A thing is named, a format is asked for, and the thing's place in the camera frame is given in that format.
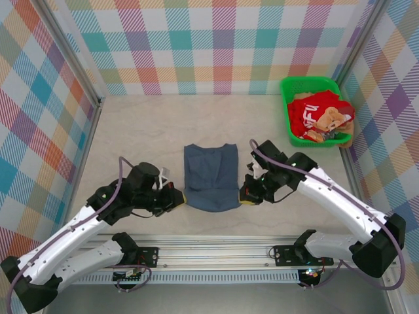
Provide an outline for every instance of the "purple cable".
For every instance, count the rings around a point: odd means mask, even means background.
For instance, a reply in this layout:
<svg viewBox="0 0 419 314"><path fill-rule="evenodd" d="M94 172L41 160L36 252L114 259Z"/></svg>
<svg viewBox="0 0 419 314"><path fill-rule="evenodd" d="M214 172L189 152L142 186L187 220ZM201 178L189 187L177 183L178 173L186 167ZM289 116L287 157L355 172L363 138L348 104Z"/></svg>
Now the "purple cable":
<svg viewBox="0 0 419 314"><path fill-rule="evenodd" d="M108 268L138 268L138 269L143 268L143 269L145 269L149 272L149 277L143 283L139 283L138 285L136 285L134 288L131 288L131 289L122 289L119 286L119 283L122 281L122 279L119 279L117 281L117 288L119 289L119 291L123 291L123 292L127 292L127 293L138 290L141 287L144 287L151 280L151 275L153 274L153 272L151 271L151 268L149 266L146 266L146 265L115 265L115 266L111 266L111 267L108 267Z"/></svg>
<svg viewBox="0 0 419 314"><path fill-rule="evenodd" d="M36 261L42 253L44 253L49 247L51 247L51 245L53 245L55 242L57 242L59 239L61 239L63 236L65 236L66 234L68 234L69 232L74 230L75 228L78 228L82 224L85 224L86 222L88 222L90 219L98 216L101 212L103 212L105 209L107 209L109 207L109 205L115 200L116 196L119 193L120 186L121 186L121 183L122 183L122 162L126 162L128 165L130 165L132 167L132 164L122 156L119 157L118 162L119 162L118 185L117 185L117 188L115 189L115 192L113 193L112 197L109 198L109 200L106 202L106 204L101 209L94 212L93 214L91 214L86 219L72 225L70 227L71 230L66 229L62 233L56 235L48 244L46 244L42 249L40 249L37 252L37 254L35 254L33 256L33 258L31 258L29 260L29 262L18 272L16 277L12 280L12 283L10 284L9 291L7 292L7 296L6 296L7 314L13 314L13 312L12 312L12 293L13 293L13 289L14 289L14 286L16 285L16 283L19 281L19 278L21 278L21 276L23 276L24 272L29 268L28 264L33 264L34 261Z"/></svg>
<svg viewBox="0 0 419 314"><path fill-rule="evenodd" d="M292 166L289 166L289 165L285 165L283 163L277 162L276 160L273 160L273 159L269 158L268 156L265 156L264 154L262 154L257 149L257 147L259 146L259 144L254 139L251 139L249 143L250 143L251 149L255 152L255 154L257 154L261 158L265 159L267 162L270 162L271 164L274 164L274 165L276 165L278 167L282 167L282 168L287 169L287 170L291 170L291 171L295 171L295 172L298 172L298 173L302 173L303 175L305 175L307 177L310 177L310 178L313 178L313 179L315 179L315 180L319 181L320 183L323 183L323 184L325 184L327 186L330 185L326 180L323 180L322 178L318 177L317 175L313 175L312 173L309 173L309 172L307 172L305 170L301 170L301 169L298 169L298 168L295 168L295 167L292 167ZM382 289L382 290L386 290L386 291L395 290L395 289L399 288L403 284L403 281L405 280L406 267L405 267L405 259L403 258L403 253L401 252L400 246L399 246L397 240L394 238L393 234L372 213L370 213L363 206L361 206L360 204L358 204L358 202L356 202L355 200L353 200L351 197L349 197L348 195L346 195L346 193L344 191L342 191L341 189L339 189L339 188L337 188L335 186L330 186L330 188L332 188L335 192L337 192L342 197L346 198L348 201L350 201L352 204L354 204L356 207L358 207L360 210L362 210L364 212L364 214L366 214L371 219L373 219L381 227L381 229L384 230L384 232L390 238L390 241L393 243L393 245L395 247L395 250L397 251L397 255L398 255L399 259L400 259L400 278L399 278L398 282L396 282L396 284L394 284L393 286L384 287L384 286L382 286L380 284L377 285L377 283L373 279L371 279L368 275L362 273L359 270L353 269L351 266L349 266L343 260L340 260L339 265L341 266L341 264L344 264L350 270L354 270L359 276L361 276L362 278L364 278L364 280L366 280L366 282L368 282L373 287L376 287L376 288L379 288L379 289ZM333 276L336 275L336 273L338 272L339 269L340 269L340 267L338 266L338 268L334 272Z"/></svg>

